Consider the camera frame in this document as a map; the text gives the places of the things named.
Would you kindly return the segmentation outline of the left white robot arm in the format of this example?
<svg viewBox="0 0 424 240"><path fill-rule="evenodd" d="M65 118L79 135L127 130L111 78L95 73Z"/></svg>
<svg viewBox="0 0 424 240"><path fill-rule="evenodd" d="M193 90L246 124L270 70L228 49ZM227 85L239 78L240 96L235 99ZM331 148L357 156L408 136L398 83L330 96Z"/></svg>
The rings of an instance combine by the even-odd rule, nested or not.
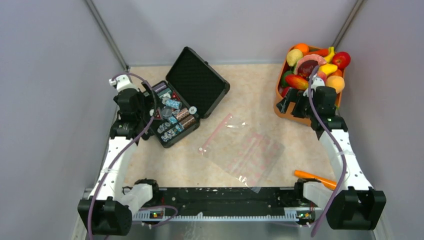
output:
<svg viewBox="0 0 424 240"><path fill-rule="evenodd" d="M95 235L127 235L140 208L144 204L154 207L161 198L149 183L138 183L128 193L122 192L131 157L154 119L145 121L149 114L145 96L138 89L121 90L113 100L119 110L110 129L106 158L93 190L77 206L91 240Z"/></svg>

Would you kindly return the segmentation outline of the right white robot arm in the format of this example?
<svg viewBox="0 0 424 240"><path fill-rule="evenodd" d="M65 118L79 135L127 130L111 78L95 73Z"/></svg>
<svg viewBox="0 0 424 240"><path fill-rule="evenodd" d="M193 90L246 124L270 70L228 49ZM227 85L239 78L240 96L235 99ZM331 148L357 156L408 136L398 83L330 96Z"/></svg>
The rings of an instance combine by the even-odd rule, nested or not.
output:
<svg viewBox="0 0 424 240"><path fill-rule="evenodd" d="M336 91L327 86L313 90L286 87L276 109L285 114L310 120L310 127L324 147L334 174L339 177L335 189L324 201L322 217L333 230L374 230L387 198L365 177L350 144L344 118L336 113Z"/></svg>

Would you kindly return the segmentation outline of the clear zip top bag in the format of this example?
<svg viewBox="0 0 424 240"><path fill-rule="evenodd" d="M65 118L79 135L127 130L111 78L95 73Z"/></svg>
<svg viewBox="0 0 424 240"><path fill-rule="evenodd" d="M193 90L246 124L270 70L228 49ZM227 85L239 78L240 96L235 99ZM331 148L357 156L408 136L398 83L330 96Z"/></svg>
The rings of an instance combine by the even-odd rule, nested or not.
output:
<svg viewBox="0 0 424 240"><path fill-rule="evenodd" d="M203 157L254 193L265 186L284 150L278 140L230 113L198 147Z"/></svg>

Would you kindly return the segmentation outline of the toy watermelon slice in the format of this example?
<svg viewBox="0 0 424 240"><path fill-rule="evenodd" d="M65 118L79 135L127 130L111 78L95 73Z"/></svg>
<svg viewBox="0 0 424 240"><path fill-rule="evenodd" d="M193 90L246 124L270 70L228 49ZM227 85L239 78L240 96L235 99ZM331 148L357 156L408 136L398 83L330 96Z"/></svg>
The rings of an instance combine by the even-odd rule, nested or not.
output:
<svg viewBox="0 0 424 240"><path fill-rule="evenodd" d="M327 64L324 57L317 54L309 54L297 61L293 73L295 75L307 78L316 66Z"/></svg>

